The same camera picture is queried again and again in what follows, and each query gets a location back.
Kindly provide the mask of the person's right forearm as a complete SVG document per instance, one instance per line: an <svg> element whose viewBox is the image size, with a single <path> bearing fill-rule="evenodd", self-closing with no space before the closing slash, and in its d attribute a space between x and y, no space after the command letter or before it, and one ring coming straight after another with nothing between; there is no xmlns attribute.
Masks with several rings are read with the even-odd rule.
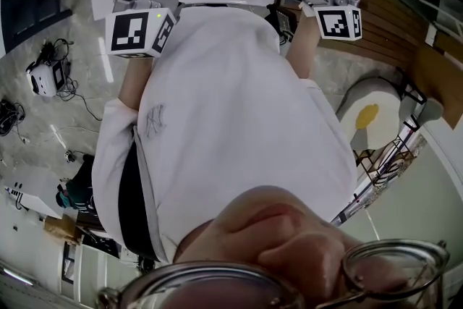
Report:
<svg viewBox="0 0 463 309"><path fill-rule="evenodd" d="M286 53L286 60L299 79L308 79L315 61L320 40L320 30L316 17L307 17L303 12Z"/></svg>

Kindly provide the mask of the brown cardboard box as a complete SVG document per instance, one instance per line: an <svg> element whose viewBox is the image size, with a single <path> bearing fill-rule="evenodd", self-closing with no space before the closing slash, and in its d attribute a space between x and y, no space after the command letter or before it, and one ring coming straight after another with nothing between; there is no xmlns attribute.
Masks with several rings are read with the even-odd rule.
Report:
<svg viewBox="0 0 463 309"><path fill-rule="evenodd" d="M82 232L68 215L63 215L61 219L47 216L43 222L43 229L53 238L68 242L71 245L80 244Z"/></svg>

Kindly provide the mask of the brown wooden board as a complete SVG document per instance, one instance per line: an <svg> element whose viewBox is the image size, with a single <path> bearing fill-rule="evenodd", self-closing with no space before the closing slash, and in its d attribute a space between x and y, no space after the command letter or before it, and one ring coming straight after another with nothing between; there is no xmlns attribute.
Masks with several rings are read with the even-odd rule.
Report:
<svg viewBox="0 0 463 309"><path fill-rule="evenodd" d="M423 44L417 49L407 73L427 98L443 105L443 118L454 130L463 115L463 70Z"/></svg>

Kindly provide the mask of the black waist device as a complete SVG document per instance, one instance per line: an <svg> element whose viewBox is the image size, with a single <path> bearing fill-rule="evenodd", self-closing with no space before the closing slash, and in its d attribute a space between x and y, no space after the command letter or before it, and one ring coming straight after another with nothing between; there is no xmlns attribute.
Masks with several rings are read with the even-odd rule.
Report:
<svg viewBox="0 0 463 309"><path fill-rule="evenodd" d="M265 20L278 33L279 44L283 46L286 43L291 43L297 29L296 14L275 4L269 4L267 10L268 15Z"/></svg>

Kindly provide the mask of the small white box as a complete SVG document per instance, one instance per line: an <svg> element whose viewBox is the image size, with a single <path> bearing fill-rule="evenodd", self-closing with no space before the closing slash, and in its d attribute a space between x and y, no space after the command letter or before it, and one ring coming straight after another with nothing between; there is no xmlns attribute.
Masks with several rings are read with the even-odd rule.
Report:
<svg viewBox="0 0 463 309"><path fill-rule="evenodd" d="M433 24L428 25L428 31L425 37L425 43L431 48L434 47L436 40L437 28Z"/></svg>

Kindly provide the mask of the person's white t-shirt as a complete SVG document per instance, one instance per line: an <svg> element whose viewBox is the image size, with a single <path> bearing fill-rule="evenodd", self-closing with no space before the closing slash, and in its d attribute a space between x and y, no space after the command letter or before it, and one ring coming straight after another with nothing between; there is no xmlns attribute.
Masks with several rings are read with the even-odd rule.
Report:
<svg viewBox="0 0 463 309"><path fill-rule="evenodd" d="M248 190L283 188L330 221L357 175L334 110L281 56L272 26L198 7L182 12L139 110L106 104L92 186L111 238L171 263L191 231Z"/></svg>

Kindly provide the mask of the white panel with black marks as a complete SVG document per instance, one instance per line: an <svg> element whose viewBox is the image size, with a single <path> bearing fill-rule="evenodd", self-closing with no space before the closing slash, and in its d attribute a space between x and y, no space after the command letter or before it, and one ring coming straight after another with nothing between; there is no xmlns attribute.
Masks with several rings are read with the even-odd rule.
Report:
<svg viewBox="0 0 463 309"><path fill-rule="evenodd" d="M47 168L17 167L3 179L3 186L17 206L24 206L44 216L61 219L63 208L56 202L59 178Z"/></svg>

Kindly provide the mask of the wooden slatted platform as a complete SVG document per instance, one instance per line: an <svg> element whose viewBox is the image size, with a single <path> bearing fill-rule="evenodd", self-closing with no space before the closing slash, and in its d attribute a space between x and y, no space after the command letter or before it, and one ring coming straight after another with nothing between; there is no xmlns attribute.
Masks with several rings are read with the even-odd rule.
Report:
<svg viewBox="0 0 463 309"><path fill-rule="evenodd" d="M425 18L402 0L360 0L362 39L322 40L320 46L408 69L424 45Z"/></svg>

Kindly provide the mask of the fried egg cushion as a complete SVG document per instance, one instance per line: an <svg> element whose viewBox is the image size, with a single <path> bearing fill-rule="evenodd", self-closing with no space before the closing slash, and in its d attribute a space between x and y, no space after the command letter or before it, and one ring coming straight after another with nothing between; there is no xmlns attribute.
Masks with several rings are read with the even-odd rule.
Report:
<svg viewBox="0 0 463 309"><path fill-rule="evenodd" d="M399 134L401 99L395 87L382 78L356 82L336 112L354 151L378 150Z"/></svg>

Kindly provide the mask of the round metal eyeglasses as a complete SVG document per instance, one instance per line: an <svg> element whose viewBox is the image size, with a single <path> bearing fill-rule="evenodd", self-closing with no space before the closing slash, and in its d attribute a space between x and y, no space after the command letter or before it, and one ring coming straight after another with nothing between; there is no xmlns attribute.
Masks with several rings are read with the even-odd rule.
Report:
<svg viewBox="0 0 463 309"><path fill-rule="evenodd" d="M444 244L366 242L346 252L335 298L312 304L301 289L261 268L189 262L157 268L123 289L104 287L97 309L442 309Z"/></svg>

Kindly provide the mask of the person's left forearm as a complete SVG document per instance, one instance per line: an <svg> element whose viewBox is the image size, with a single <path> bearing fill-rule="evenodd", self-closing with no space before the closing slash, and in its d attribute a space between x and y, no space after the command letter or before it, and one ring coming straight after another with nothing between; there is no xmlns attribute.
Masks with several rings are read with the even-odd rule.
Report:
<svg viewBox="0 0 463 309"><path fill-rule="evenodd" d="M153 62L153 58L130 59L118 96L126 107L139 110L145 86L153 69Z"/></svg>

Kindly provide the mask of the dark cabinet with white top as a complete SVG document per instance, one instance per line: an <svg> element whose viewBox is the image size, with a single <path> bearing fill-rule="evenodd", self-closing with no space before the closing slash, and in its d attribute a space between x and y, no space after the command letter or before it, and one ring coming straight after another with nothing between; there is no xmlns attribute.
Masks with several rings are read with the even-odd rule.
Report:
<svg viewBox="0 0 463 309"><path fill-rule="evenodd" d="M61 0L0 0L0 58L40 31L72 16Z"/></svg>

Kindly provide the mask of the white device with black screen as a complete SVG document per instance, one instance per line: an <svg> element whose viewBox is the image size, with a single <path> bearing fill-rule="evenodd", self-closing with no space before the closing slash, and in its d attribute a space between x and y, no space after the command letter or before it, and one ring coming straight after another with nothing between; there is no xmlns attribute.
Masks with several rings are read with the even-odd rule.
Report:
<svg viewBox="0 0 463 309"><path fill-rule="evenodd" d="M59 61L50 64L33 62L25 71L32 92L37 96L56 96L66 81L63 65Z"/></svg>

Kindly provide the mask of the gray round cushion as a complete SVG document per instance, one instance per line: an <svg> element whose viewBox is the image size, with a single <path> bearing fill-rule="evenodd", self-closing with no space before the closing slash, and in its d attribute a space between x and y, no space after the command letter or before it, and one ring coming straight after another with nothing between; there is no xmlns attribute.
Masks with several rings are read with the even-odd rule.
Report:
<svg viewBox="0 0 463 309"><path fill-rule="evenodd" d="M399 121L413 132L425 123L438 120L443 115L443 105L434 98L422 103L409 96L404 97L399 107Z"/></svg>

